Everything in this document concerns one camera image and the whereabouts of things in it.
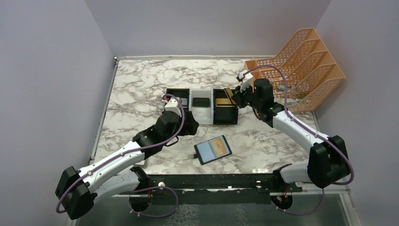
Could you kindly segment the gold VIP card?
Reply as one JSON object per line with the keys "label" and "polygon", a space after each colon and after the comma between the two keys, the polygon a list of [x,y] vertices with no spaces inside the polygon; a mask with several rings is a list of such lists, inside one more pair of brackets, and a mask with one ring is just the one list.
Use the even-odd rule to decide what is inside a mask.
{"label": "gold VIP card", "polygon": [[236,102],[235,102],[235,101],[233,100],[233,98],[232,98],[233,95],[234,95],[232,89],[229,88],[229,87],[224,88],[224,92],[225,92],[226,96],[228,97],[228,99],[229,99],[231,105],[236,105]]}
{"label": "gold VIP card", "polygon": [[216,98],[216,107],[234,107],[235,104],[229,98]]}
{"label": "gold VIP card", "polygon": [[216,157],[224,156],[228,153],[228,150],[224,144],[222,137],[212,139],[210,141],[210,145],[211,145]]}

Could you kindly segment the black white three-compartment tray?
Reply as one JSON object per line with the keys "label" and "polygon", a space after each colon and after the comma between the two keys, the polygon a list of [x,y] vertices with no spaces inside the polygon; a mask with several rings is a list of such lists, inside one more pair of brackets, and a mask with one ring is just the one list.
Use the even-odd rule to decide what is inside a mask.
{"label": "black white three-compartment tray", "polygon": [[167,88],[166,93],[181,99],[183,107],[200,125],[236,125],[238,122],[238,107],[231,98],[234,91]]}

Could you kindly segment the black leather card holder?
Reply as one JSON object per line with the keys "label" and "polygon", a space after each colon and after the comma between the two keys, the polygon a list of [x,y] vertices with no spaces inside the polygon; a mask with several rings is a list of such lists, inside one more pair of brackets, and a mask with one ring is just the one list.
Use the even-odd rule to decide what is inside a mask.
{"label": "black leather card holder", "polygon": [[224,135],[194,145],[194,159],[198,159],[201,165],[232,155],[232,150]]}

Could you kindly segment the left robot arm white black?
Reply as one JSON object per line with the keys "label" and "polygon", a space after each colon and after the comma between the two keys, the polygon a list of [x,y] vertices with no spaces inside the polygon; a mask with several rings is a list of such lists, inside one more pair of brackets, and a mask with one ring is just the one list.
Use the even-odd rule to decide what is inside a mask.
{"label": "left robot arm white black", "polygon": [[101,186],[108,184],[113,176],[157,154],[173,138],[195,135],[198,127],[199,123],[188,110],[182,115],[164,111],[154,125],[138,132],[108,157],[80,169],[73,166],[64,169],[55,190],[56,213],[67,213],[70,219],[84,216],[105,193]]}

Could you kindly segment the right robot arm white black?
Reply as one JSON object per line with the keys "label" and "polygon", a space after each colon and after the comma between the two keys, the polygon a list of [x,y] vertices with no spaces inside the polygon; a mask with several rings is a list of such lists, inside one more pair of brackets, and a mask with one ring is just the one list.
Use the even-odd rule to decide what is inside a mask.
{"label": "right robot arm white black", "polygon": [[312,183],[325,188],[341,184],[340,180],[351,174],[344,140],[318,132],[275,102],[268,79],[255,80],[254,85],[242,82],[231,99],[239,108],[250,106],[259,120],[289,136],[308,153],[307,164],[289,164],[273,172],[282,183]]}

